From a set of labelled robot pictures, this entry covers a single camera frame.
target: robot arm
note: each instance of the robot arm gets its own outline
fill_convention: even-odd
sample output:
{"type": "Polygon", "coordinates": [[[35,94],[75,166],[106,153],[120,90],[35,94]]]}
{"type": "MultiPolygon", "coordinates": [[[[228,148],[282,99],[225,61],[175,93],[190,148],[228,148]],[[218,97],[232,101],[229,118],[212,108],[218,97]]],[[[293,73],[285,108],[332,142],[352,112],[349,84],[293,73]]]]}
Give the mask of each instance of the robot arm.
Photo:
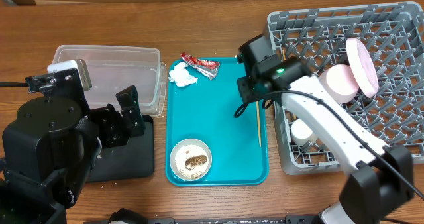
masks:
{"type": "Polygon", "coordinates": [[[246,76],[237,80],[244,104],[235,117],[261,99],[284,105],[325,143],[348,176],[339,202],[314,223],[379,223],[413,198],[413,163],[406,147],[389,147],[370,134],[330,97],[305,64],[294,57],[282,62],[263,36],[239,50],[246,76]]]}
{"type": "MultiPolygon", "coordinates": [[[[315,76],[303,76],[290,84],[290,91],[300,91],[322,99],[352,128],[355,133],[379,155],[384,154],[382,147],[387,144],[360,126],[333,98],[324,90],[315,76]]],[[[357,170],[356,164],[370,164],[376,157],[369,153],[346,130],[340,121],[324,106],[296,94],[284,93],[281,103],[286,109],[297,115],[325,143],[340,162],[346,175],[357,170]]]]}
{"type": "Polygon", "coordinates": [[[112,105],[90,110],[84,92],[91,82],[83,60],[52,64],[48,71],[25,78],[29,93],[44,97],[22,105],[3,132],[0,223],[66,223],[66,209],[76,204],[89,175],[113,173],[108,165],[116,163],[104,157],[102,167],[96,161],[101,149],[125,145],[132,152],[142,146],[127,145],[146,128],[135,86],[116,94],[120,113],[112,105]]]}

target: crumpled tissue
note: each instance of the crumpled tissue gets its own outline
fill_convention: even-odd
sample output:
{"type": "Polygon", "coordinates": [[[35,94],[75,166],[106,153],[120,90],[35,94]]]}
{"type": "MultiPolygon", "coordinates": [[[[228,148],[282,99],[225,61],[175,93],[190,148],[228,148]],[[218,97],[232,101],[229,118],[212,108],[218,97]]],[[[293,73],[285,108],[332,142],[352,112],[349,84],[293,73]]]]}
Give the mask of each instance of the crumpled tissue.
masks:
{"type": "Polygon", "coordinates": [[[173,70],[170,70],[170,82],[175,82],[178,87],[185,87],[196,83],[197,77],[190,75],[186,67],[188,67],[188,65],[185,62],[180,62],[173,70]]]}

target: teal tray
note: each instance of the teal tray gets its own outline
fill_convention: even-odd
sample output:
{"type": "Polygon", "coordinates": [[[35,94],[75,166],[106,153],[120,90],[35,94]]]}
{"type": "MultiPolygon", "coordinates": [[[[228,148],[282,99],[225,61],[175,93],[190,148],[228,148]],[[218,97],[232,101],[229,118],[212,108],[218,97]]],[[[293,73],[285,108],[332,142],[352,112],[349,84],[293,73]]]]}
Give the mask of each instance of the teal tray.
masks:
{"type": "MultiPolygon", "coordinates": [[[[196,84],[177,87],[168,84],[166,121],[166,165],[169,181],[177,186],[256,185],[269,173],[266,118],[260,102],[259,147],[256,104],[252,103],[239,117],[234,112],[242,104],[237,79],[245,76],[242,64],[235,58],[210,58],[221,63],[218,76],[209,80],[193,68],[187,68],[198,79],[196,84]],[[170,154],[181,140],[202,140],[211,150],[210,171],[196,181],[178,178],[170,167],[170,154]]],[[[173,69],[181,60],[175,61],[173,69]]]]}

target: gray dish rack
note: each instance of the gray dish rack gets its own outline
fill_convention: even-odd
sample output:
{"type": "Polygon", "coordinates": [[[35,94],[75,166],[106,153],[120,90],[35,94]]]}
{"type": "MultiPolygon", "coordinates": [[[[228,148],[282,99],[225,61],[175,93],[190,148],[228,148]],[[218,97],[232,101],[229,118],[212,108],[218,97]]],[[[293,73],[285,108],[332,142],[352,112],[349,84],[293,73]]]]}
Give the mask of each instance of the gray dish rack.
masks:
{"type": "MultiPolygon", "coordinates": [[[[378,73],[372,99],[362,92],[343,104],[352,117],[389,145],[405,145],[415,164],[424,163],[424,13],[415,2],[272,12],[268,37],[276,54],[301,58],[318,76],[348,64],[346,39],[359,38],[378,73]]],[[[298,146],[290,127],[296,117],[275,106],[283,170],[288,174],[335,172],[339,162],[318,140],[298,146]]]]}

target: plastic container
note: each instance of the plastic container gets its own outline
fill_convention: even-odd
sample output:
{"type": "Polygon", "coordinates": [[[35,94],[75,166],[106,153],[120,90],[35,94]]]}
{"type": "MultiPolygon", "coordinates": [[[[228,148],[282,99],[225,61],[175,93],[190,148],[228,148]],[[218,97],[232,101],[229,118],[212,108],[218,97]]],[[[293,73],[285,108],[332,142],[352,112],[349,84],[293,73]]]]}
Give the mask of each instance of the plastic container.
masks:
{"type": "MultiPolygon", "coordinates": [[[[275,53],[300,57],[319,75],[348,64],[346,40],[365,44],[379,89],[363,92],[343,107],[389,145],[405,145],[414,164],[424,163],[424,14],[415,2],[272,12],[268,32],[275,53]]],[[[275,128],[283,170],[288,174],[334,172],[339,162],[322,142],[306,149],[290,138],[293,114],[275,106],[275,128]]]]}
{"type": "Polygon", "coordinates": [[[140,110],[144,115],[159,116],[164,109],[166,65],[159,50],[127,46],[62,45],[53,62],[85,60],[93,87],[85,93],[91,109],[108,103],[121,110],[115,94],[135,85],[140,110]]]}

